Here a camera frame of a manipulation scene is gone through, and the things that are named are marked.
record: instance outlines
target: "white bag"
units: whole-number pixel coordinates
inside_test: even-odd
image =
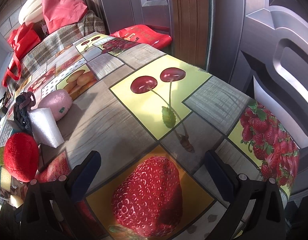
[[[19,23],[26,25],[43,20],[42,0],[27,0],[19,13]]]

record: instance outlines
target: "plaid blanket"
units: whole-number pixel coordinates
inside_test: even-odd
[[[55,54],[93,32],[105,34],[104,22],[93,11],[87,11],[86,15],[79,22],[64,26],[47,36],[20,61],[22,66],[21,78],[15,81],[8,77],[7,85],[10,94],[14,95],[16,90],[29,76]],[[14,68],[12,72],[17,74],[17,68]]]

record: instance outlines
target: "red bag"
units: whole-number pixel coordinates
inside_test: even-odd
[[[161,34],[153,31],[146,25],[135,25],[122,29],[110,36],[122,38],[124,40],[145,43],[156,49],[162,49],[172,43],[172,37],[166,34]]]
[[[42,0],[43,16],[49,33],[78,22],[87,12],[83,0]]]
[[[37,44],[41,42],[41,39],[33,30],[34,23],[30,23],[28,26],[23,23],[18,29],[13,30],[8,38],[8,43],[14,49],[13,58],[10,61],[9,67],[3,77],[2,85],[7,87],[6,79],[8,76],[18,81],[21,77],[21,63],[20,60],[32,50]],[[11,69],[15,66],[18,67],[17,76],[11,72]]]

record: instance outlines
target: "pink fuzzy object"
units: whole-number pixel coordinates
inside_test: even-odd
[[[72,98],[64,89],[58,89],[49,93],[41,100],[37,108],[50,108],[55,121],[60,120],[69,111]]]

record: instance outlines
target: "silver screw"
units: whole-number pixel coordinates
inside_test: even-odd
[[[37,183],[36,179],[32,179],[31,182],[30,182],[31,185],[35,185],[36,183]]]
[[[275,183],[276,183],[276,180],[275,180],[274,178],[269,178],[269,182],[270,182],[271,184],[275,184]]]
[[[241,180],[246,180],[247,176],[245,174],[239,174],[238,178],[240,178]]]
[[[59,181],[65,181],[66,180],[66,175],[61,175],[58,178]]]

